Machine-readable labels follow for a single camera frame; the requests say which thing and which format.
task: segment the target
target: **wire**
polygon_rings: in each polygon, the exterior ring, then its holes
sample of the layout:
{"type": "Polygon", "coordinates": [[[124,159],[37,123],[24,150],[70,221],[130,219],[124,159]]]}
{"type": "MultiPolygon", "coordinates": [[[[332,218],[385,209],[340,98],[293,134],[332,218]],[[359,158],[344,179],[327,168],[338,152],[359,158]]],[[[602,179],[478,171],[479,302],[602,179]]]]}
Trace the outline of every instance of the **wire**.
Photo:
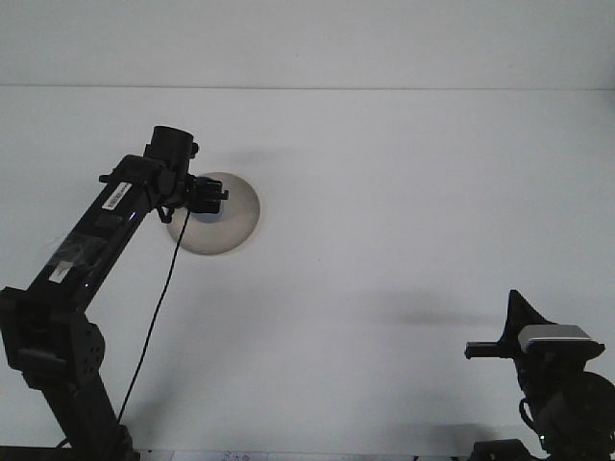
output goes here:
{"type": "Polygon", "coordinates": [[[173,275],[173,269],[175,268],[175,259],[177,258],[177,252],[180,249],[180,244],[182,243],[182,238],[184,237],[185,227],[188,224],[189,217],[190,217],[190,210],[187,210],[185,214],[184,225],[182,226],[182,231],[180,232],[180,236],[177,239],[177,245],[175,246],[175,251],[173,252],[173,259],[171,260],[171,267],[169,268],[169,274],[166,277],[164,288],[162,288],[162,293],[160,294],[158,305],[156,306],[156,310],[154,311],[154,316],[152,317],[152,322],[150,323],[150,328],[147,331],[147,336],[145,337],[145,343],[143,344],[143,351],[141,352],[141,357],[138,360],[138,365],[136,365],[136,370],[135,370],[135,374],[133,375],[133,380],[131,381],[131,385],[128,388],[126,397],[124,398],[124,403],[122,403],[122,409],[119,411],[119,416],[117,417],[118,423],[122,420],[122,416],[124,416],[124,410],[126,409],[126,404],[128,403],[128,399],[130,398],[131,393],[133,392],[133,387],[135,387],[136,377],[138,376],[138,372],[140,372],[141,370],[141,365],[143,365],[143,359],[145,358],[147,347],[150,344],[150,338],[152,336],[152,331],[154,330],[154,323],[156,322],[156,319],[158,317],[160,306],[162,305],[162,300],[164,299],[166,290],[169,287],[169,281],[171,281],[171,276],[173,275]]]}

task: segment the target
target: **sticker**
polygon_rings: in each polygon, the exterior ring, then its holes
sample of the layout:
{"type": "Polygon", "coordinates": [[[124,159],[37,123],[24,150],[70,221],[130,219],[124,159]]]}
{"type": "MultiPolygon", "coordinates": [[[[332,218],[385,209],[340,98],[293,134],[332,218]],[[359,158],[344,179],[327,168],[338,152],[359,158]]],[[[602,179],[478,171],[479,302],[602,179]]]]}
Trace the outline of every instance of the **sticker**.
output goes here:
{"type": "Polygon", "coordinates": [[[117,204],[124,198],[126,192],[130,190],[132,184],[129,182],[121,182],[113,191],[111,196],[107,199],[103,205],[103,209],[114,210],[117,204]]]}
{"type": "Polygon", "coordinates": [[[54,272],[49,276],[49,281],[53,281],[55,283],[62,283],[62,280],[68,275],[70,270],[73,267],[73,263],[70,261],[60,261],[54,269],[54,272]]]}

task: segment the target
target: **black robotic arm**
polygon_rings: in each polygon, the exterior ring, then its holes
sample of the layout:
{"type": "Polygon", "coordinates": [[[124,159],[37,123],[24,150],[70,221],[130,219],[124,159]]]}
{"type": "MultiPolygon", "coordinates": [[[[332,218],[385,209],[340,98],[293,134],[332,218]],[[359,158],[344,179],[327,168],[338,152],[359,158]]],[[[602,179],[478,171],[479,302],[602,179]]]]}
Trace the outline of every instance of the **black robotic arm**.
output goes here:
{"type": "MultiPolygon", "coordinates": [[[[163,222],[170,222],[180,206],[219,211],[220,201],[228,197],[222,183],[187,173],[197,152],[191,134],[155,127],[142,157],[125,156],[100,178],[104,190],[30,287],[0,292],[9,365],[42,391],[72,447],[27,449],[27,459],[138,459],[98,373],[105,341],[86,309],[147,213],[156,209],[163,222]]],[[[24,452],[3,450],[0,458],[7,461],[22,459],[19,453],[24,452]]]]}
{"type": "MultiPolygon", "coordinates": [[[[500,340],[468,343],[465,355],[513,359],[525,394],[519,404],[521,417],[538,435],[550,461],[609,461],[615,452],[615,386],[584,371],[586,362],[603,351],[604,345],[581,328],[546,320],[512,290],[500,340]]],[[[470,459],[535,458],[514,439],[476,443],[470,459]]]]}

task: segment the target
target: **circular object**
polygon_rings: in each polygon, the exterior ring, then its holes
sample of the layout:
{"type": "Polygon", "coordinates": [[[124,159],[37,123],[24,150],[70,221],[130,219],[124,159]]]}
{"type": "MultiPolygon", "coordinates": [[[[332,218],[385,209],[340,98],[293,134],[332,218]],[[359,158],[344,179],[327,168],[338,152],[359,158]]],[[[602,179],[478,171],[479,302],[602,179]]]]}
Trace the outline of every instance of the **circular object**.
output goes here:
{"type": "MultiPolygon", "coordinates": [[[[188,218],[182,248],[199,255],[220,255],[241,245],[254,231],[260,217],[260,201],[254,188],[230,173],[207,173],[222,182],[229,199],[221,202],[218,214],[192,213],[188,218]]],[[[187,210],[178,208],[167,229],[177,241],[187,210]]]]}

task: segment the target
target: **white wall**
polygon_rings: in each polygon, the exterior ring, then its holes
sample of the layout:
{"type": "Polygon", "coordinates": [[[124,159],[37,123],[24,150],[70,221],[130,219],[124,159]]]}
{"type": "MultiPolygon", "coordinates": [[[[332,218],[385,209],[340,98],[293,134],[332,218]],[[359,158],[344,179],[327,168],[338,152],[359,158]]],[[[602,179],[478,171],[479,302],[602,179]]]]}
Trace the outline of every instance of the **white wall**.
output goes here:
{"type": "Polygon", "coordinates": [[[0,84],[613,88],[611,0],[0,2],[0,84]]]}
{"type": "MultiPolygon", "coordinates": [[[[1,282],[25,288],[98,175],[175,126],[192,172],[244,177],[262,215],[228,255],[181,253],[126,414],[138,447],[538,454],[512,363],[463,350],[500,337],[510,288],[612,348],[615,92],[554,89],[612,87],[613,3],[174,5],[0,3],[1,282]]],[[[88,312],[115,405],[172,249],[150,216],[88,312]]],[[[615,356],[589,369],[613,378],[615,356]]],[[[0,445],[62,438],[8,367],[0,413],[0,445]]]]}

